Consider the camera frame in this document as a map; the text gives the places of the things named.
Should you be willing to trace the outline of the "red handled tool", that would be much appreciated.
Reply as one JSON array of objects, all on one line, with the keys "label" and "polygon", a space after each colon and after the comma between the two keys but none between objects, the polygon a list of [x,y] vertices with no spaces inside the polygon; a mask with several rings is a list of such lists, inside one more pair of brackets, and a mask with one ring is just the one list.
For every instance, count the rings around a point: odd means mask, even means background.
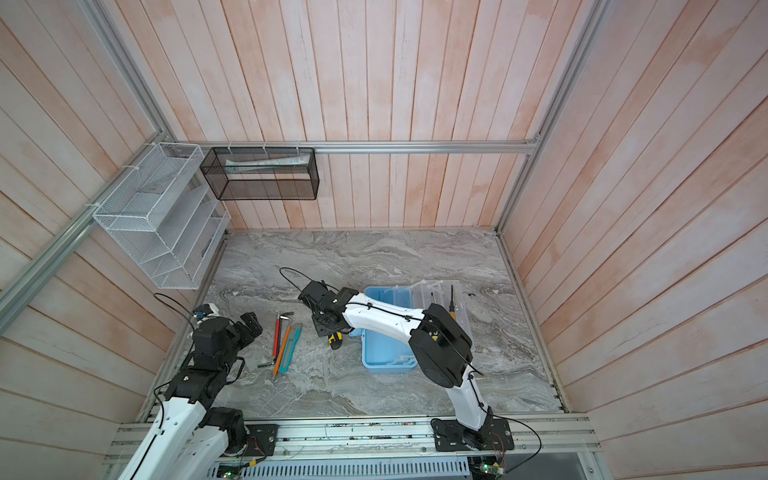
[{"label": "red handled tool", "polygon": [[272,347],[273,364],[277,361],[277,358],[279,355],[279,348],[281,344],[281,334],[282,334],[282,318],[281,318],[281,315],[278,313],[275,319],[274,335],[273,335],[273,347]]}]

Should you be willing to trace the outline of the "teal utility knife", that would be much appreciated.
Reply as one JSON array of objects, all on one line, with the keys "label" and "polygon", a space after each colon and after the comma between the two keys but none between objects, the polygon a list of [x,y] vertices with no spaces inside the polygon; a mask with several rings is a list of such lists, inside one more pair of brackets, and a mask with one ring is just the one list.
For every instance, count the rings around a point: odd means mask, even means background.
[{"label": "teal utility knife", "polygon": [[288,345],[285,350],[285,355],[282,360],[279,374],[285,374],[288,372],[291,361],[292,361],[294,350],[296,348],[297,342],[302,332],[302,328],[303,328],[302,323],[297,323],[295,325],[292,325],[291,334],[288,340]]}]

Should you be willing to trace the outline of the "orange pencil tool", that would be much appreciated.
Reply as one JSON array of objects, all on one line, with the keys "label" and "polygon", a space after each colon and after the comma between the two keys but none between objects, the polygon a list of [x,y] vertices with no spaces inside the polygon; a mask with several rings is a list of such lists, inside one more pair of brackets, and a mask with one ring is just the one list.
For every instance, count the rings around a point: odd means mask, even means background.
[{"label": "orange pencil tool", "polygon": [[278,357],[277,357],[277,359],[275,361],[275,365],[274,365],[273,373],[272,373],[273,378],[276,377],[278,375],[279,371],[280,371],[280,367],[281,367],[281,364],[282,364],[283,357],[285,355],[285,350],[286,350],[287,345],[288,345],[288,340],[289,340],[289,337],[290,337],[290,334],[291,334],[291,330],[292,330],[292,326],[289,325],[287,327],[287,329],[286,329],[285,335],[283,336],[283,340],[282,340],[282,344],[281,344],[281,347],[280,347],[280,350],[279,350],[279,353],[278,353]]}]

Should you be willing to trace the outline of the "blue plastic tool box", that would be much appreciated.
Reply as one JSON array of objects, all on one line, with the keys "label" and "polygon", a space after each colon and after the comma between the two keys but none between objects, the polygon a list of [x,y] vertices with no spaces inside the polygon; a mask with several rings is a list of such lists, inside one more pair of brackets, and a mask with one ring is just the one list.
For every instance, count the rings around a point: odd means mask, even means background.
[{"label": "blue plastic tool box", "polygon": [[377,309],[364,310],[369,316],[379,317],[388,311],[384,327],[371,328],[366,320],[357,323],[352,334],[362,338],[362,364],[372,374],[405,374],[418,366],[416,355],[408,344],[410,331],[418,325],[402,316],[408,310],[421,312],[431,304],[439,304],[448,311],[450,286],[454,285],[456,322],[467,335],[472,334],[468,313],[464,305],[463,288],[457,280],[422,280],[410,286],[369,286],[363,290]]}]

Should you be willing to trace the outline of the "yellow black utility knife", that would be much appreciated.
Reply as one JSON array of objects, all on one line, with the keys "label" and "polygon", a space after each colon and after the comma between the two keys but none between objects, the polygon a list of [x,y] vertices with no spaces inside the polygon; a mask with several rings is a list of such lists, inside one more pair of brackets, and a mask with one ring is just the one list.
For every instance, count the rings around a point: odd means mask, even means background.
[{"label": "yellow black utility knife", "polygon": [[328,344],[332,350],[338,350],[343,344],[341,332],[334,332],[328,336]]}]

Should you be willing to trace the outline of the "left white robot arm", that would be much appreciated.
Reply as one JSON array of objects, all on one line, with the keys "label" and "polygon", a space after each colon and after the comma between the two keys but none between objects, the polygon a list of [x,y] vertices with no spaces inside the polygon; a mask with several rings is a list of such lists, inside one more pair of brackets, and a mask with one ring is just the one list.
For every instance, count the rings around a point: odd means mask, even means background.
[{"label": "left white robot arm", "polygon": [[263,333],[253,312],[238,321],[200,319],[183,365],[170,380],[160,412],[120,477],[202,479],[221,456],[242,455],[249,441],[243,413],[213,405],[240,351]]}]

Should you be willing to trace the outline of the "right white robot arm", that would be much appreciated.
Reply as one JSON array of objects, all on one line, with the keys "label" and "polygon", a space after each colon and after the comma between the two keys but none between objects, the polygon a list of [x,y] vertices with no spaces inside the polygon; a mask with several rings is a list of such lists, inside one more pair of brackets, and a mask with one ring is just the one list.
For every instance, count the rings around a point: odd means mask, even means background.
[{"label": "right white robot arm", "polygon": [[473,342],[443,306],[398,307],[347,287],[333,291],[315,280],[298,299],[311,310],[320,336],[363,329],[407,344],[422,373],[446,390],[457,422],[475,434],[490,428],[491,410],[476,384],[480,372],[472,365]]}]

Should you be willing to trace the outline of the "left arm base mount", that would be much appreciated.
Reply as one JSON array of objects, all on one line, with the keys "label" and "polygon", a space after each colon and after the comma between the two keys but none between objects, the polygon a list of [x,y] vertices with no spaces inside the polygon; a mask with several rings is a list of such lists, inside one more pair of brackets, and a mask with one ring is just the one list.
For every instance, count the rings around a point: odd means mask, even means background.
[{"label": "left arm base mount", "polygon": [[228,427],[228,446],[224,455],[258,458],[273,456],[278,429],[278,424],[243,424]]}]

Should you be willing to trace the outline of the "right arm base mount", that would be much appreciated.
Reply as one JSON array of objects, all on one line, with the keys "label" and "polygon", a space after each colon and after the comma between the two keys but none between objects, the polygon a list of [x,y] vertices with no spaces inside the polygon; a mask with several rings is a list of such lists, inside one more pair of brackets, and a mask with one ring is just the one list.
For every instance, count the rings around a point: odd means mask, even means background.
[{"label": "right arm base mount", "polygon": [[438,452],[508,451],[514,449],[514,440],[507,420],[488,417],[483,426],[475,431],[457,420],[433,418],[435,449]]}]

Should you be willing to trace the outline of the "aluminium frame rail back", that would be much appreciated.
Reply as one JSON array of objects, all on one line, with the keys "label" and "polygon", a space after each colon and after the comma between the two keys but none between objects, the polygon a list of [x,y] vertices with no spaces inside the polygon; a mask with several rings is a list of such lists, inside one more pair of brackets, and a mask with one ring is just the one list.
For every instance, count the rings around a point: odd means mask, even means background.
[{"label": "aluminium frame rail back", "polygon": [[311,149],[317,154],[531,154],[535,140],[479,141],[287,141],[287,142],[196,142],[204,151],[211,148],[253,148],[288,152]]}]

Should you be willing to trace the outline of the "aluminium frame rail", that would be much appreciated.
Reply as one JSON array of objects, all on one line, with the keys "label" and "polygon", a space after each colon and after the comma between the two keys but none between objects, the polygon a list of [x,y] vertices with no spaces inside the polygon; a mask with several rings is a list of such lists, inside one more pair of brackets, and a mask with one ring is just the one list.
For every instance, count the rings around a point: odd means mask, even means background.
[{"label": "aluminium frame rail", "polygon": [[106,198],[120,186],[131,171],[138,168],[138,163],[152,147],[174,138],[146,81],[128,52],[106,3],[80,1],[78,7],[151,121],[154,133],[142,142],[141,147],[134,151],[127,163],[118,168],[97,194],[83,205],[78,215],[48,242],[46,248],[14,278],[11,286],[1,293],[2,332],[8,330],[75,250],[90,236],[96,226],[94,213]]},{"label": "aluminium frame rail", "polygon": [[592,1],[586,14],[583,15],[581,28],[575,37],[567,57],[567,62],[557,77],[557,83],[552,90],[550,101],[546,104],[546,109],[543,111],[541,121],[534,122],[538,129],[531,144],[533,150],[527,153],[522,161],[518,161],[520,167],[515,167],[514,173],[516,176],[512,183],[512,189],[506,199],[499,221],[494,228],[498,237],[501,237],[507,229],[511,216],[538,161],[538,157],[557,125],[571,90],[578,82],[578,78],[591,54],[594,43],[599,38],[600,30],[603,28],[603,24],[614,4],[615,1]]},{"label": "aluminium frame rail", "polygon": [[211,148],[253,148],[288,152],[311,149],[317,154],[531,154],[535,140],[479,141],[287,141],[287,142],[196,142],[204,151]]}]

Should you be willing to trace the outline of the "aluminium frame rail left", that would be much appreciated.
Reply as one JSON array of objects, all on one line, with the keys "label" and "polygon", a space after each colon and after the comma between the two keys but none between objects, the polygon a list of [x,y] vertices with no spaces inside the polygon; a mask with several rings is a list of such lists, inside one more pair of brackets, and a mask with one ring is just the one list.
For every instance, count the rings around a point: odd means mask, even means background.
[{"label": "aluminium frame rail left", "polygon": [[94,213],[106,198],[120,186],[131,171],[138,168],[138,163],[152,147],[174,138],[146,81],[128,52],[106,3],[80,1],[78,7],[151,121],[154,133],[142,142],[141,147],[134,151],[127,163],[118,168],[97,194],[83,205],[78,215],[48,242],[46,248],[14,278],[11,286],[1,293],[2,332],[8,330],[75,250],[90,236],[96,226]]}]

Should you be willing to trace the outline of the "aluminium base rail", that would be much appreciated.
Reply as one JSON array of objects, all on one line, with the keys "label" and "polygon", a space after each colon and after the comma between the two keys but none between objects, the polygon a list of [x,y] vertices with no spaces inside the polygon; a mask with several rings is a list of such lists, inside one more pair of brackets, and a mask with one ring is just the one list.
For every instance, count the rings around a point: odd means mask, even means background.
[{"label": "aluminium base rail", "polygon": [[[221,456],[202,479],[612,476],[595,431],[582,414],[512,418],[508,423],[514,449],[508,451],[438,452],[431,420],[416,416],[245,422],[279,425],[274,455]],[[122,479],[123,469],[153,423],[118,429],[104,459],[103,478]]]}]

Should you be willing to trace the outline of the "aluminium frame rail right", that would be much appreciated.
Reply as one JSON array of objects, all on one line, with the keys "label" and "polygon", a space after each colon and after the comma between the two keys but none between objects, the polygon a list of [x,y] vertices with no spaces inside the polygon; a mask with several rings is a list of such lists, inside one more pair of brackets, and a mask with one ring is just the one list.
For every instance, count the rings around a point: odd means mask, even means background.
[{"label": "aluminium frame rail right", "polygon": [[586,14],[583,15],[581,28],[575,37],[567,57],[567,62],[557,77],[557,83],[552,90],[550,101],[546,104],[546,109],[543,111],[541,121],[534,122],[538,129],[531,144],[533,150],[527,153],[522,161],[518,161],[520,167],[515,167],[514,173],[516,176],[512,183],[512,189],[506,199],[499,221],[494,228],[498,237],[501,237],[507,229],[511,216],[538,161],[538,157],[557,125],[571,90],[578,82],[578,78],[591,54],[594,43],[599,38],[600,30],[603,28],[603,24],[614,4],[615,1],[592,1]]}]

